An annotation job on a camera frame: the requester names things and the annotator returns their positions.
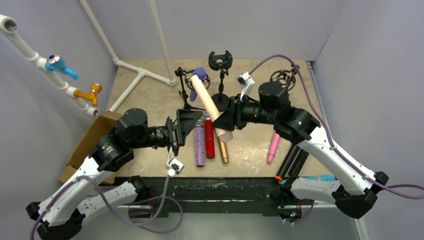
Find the cream peach plastic microphone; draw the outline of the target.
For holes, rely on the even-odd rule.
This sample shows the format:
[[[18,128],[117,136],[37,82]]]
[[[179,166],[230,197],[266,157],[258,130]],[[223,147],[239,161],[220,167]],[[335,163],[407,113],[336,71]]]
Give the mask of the cream peach plastic microphone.
[[[195,78],[193,76],[191,76],[190,80],[191,82],[194,80]],[[213,122],[214,120],[216,120],[221,114],[218,111],[218,108],[216,107],[215,103],[212,100],[212,97],[210,96],[210,94],[208,93],[206,87],[204,86],[203,83],[200,83],[200,85],[196,88],[196,92],[198,97],[200,98],[205,110],[207,111],[207,113],[209,114],[211,121]],[[228,143],[229,141],[231,141],[233,139],[233,134],[230,131],[227,130],[223,130],[220,128],[215,128],[215,132],[216,132],[216,136],[218,138],[220,138],[224,143]]]

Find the purple glitter microphone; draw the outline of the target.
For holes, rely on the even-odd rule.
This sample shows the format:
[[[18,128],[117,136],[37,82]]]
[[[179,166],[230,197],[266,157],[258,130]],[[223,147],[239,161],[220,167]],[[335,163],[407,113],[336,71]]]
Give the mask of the purple glitter microphone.
[[[204,122],[199,119],[194,128],[194,151],[195,166],[201,168],[205,165],[205,147],[204,147]]]

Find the red glitter microphone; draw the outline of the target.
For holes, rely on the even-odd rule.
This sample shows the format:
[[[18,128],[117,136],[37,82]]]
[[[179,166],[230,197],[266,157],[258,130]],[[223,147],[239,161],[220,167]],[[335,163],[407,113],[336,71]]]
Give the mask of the red glitter microphone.
[[[214,159],[216,156],[214,128],[212,125],[212,120],[209,115],[205,115],[204,117],[204,134],[205,134],[206,158]]]

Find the gold metallic microphone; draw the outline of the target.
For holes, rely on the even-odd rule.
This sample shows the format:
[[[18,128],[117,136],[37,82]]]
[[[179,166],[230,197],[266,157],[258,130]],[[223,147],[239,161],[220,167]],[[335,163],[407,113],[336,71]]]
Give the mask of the gold metallic microphone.
[[[229,154],[228,154],[227,144],[223,142],[219,137],[217,138],[217,140],[218,140],[222,162],[223,164],[228,164]]]

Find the tripod shock mount stand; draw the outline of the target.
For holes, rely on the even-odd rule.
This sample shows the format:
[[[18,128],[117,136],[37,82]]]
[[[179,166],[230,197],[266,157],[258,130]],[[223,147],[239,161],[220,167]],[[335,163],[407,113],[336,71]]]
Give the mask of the tripod shock mount stand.
[[[269,81],[278,83],[282,88],[290,92],[296,85],[297,74],[298,72],[292,64],[291,69],[280,69],[273,72]]]
[[[205,111],[205,109],[203,108],[195,107],[188,103],[188,99],[191,102],[194,102],[198,96],[198,94],[194,90],[191,80],[189,80],[188,75],[191,74],[192,76],[198,76],[201,82],[203,83],[204,87],[208,89],[211,85],[211,79],[206,73],[206,69],[202,66],[196,67],[192,70],[184,70],[183,68],[178,67],[177,70],[174,71],[174,73],[180,79],[181,91],[179,91],[178,93],[184,102],[183,109]]]

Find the round base shock mount stand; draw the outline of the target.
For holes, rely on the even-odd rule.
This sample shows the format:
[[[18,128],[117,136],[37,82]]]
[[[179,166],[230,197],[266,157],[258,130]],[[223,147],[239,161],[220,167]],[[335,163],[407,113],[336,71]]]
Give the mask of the round base shock mount stand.
[[[213,71],[219,71],[220,83],[218,85],[218,93],[215,93],[211,98],[219,112],[223,112],[230,101],[230,98],[223,93],[224,78],[229,75],[229,69],[233,65],[233,56],[225,50],[224,54],[216,54],[211,51],[208,56],[208,65]]]

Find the pink glitter microphone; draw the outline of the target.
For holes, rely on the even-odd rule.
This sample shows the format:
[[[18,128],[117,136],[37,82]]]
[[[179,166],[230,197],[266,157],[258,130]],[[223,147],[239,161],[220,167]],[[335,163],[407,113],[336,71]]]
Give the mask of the pink glitter microphone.
[[[268,152],[267,152],[267,160],[266,160],[266,162],[268,164],[271,164],[274,161],[274,158],[276,156],[277,150],[279,148],[280,139],[281,138],[280,138],[279,134],[274,131],[274,133],[272,135],[271,142],[269,144]]]

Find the violet plastic microphone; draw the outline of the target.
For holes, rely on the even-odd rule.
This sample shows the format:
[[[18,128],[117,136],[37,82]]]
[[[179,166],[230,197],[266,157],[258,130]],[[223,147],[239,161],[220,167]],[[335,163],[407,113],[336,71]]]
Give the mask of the violet plastic microphone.
[[[194,102],[198,96],[196,92],[197,87],[200,85],[200,83],[203,83],[204,80],[207,78],[206,69],[202,66],[198,66],[192,72],[192,76],[194,77],[194,80],[191,81],[192,90],[190,92],[189,100],[191,102]]]

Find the plain black microphone orange end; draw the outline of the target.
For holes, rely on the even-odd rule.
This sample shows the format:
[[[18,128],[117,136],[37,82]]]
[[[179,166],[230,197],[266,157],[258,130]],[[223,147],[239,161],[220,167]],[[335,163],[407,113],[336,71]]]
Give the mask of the plain black microphone orange end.
[[[295,144],[292,144],[290,149],[288,150],[280,168],[278,169],[277,173],[275,174],[274,179],[277,182],[282,182],[286,173],[288,172],[291,164],[293,163],[294,159],[296,158],[296,155],[299,151],[299,147]]]

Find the brown cardboard box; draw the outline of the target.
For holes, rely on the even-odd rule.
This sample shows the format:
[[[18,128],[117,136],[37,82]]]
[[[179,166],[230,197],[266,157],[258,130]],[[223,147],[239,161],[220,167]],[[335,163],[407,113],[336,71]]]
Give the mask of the brown cardboard box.
[[[77,172],[90,150],[117,125],[122,116],[121,113],[106,111],[95,118],[67,161],[64,172],[58,178],[60,182],[65,183]]]

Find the black glitter microphone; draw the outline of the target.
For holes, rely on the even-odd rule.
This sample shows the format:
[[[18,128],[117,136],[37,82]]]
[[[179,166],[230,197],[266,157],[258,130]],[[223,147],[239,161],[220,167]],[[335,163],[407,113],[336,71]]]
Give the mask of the black glitter microphone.
[[[295,161],[293,162],[293,165],[291,166],[289,172],[288,172],[288,176],[298,176],[302,167],[304,166],[307,158],[309,156],[309,153],[306,152],[305,150],[301,149],[295,159]]]

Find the blue glitter microphone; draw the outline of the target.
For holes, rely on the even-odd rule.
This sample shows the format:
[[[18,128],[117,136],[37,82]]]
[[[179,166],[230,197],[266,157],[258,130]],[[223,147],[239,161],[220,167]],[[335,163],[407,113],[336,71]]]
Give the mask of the blue glitter microphone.
[[[325,181],[325,182],[331,182],[336,181],[337,179],[333,175],[319,175],[319,176],[308,176],[304,177],[305,179],[309,181]]]

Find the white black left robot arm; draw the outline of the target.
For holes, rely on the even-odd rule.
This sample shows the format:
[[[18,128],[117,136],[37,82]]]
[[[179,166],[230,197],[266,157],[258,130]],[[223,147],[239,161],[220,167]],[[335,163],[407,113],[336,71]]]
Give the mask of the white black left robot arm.
[[[132,203],[145,193],[149,188],[142,178],[132,176],[112,190],[89,197],[92,190],[97,190],[101,183],[134,159],[136,149],[167,149],[163,186],[167,191],[170,179],[184,168],[177,160],[179,150],[202,115],[201,111],[178,109],[175,120],[167,118],[163,126],[149,126],[143,109],[127,110],[54,194],[26,207],[28,216],[34,220],[30,239],[35,236],[43,240],[72,239],[89,220],[107,211],[115,213],[118,206]]]

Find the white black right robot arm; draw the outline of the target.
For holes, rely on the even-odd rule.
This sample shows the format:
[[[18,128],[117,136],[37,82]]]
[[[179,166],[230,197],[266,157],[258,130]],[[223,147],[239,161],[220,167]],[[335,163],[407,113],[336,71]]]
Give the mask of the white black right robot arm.
[[[280,187],[283,198],[326,202],[351,218],[363,217],[374,206],[388,176],[362,166],[332,142],[311,113],[291,106],[287,90],[279,83],[261,84],[258,95],[259,100],[241,95],[231,97],[213,126],[232,132],[248,123],[272,125],[281,138],[313,156],[335,176],[328,183],[291,176]]]

